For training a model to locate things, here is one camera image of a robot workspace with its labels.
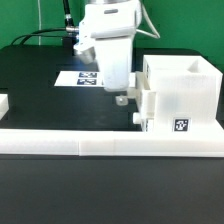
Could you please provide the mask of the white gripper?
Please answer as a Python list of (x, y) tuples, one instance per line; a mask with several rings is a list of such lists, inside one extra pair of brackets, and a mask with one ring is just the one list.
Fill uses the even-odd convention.
[[(132, 38), (109, 38), (95, 40), (98, 69), (108, 92), (126, 91), (132, 64)], [(117, 105), (127, 105), (128, 98), (116, 96)]]

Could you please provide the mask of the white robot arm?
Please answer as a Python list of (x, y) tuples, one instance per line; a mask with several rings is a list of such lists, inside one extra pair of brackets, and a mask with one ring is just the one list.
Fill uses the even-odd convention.
[(74, 50), (83, 63), (97, 62), (103, 87), (119, 93), (116, 97), (119, 106), (128, 104), (128, 98), (121, 92), (129, 88), (133, 39), (137, 32), (160, 38), (140, 0), (87, 1)]

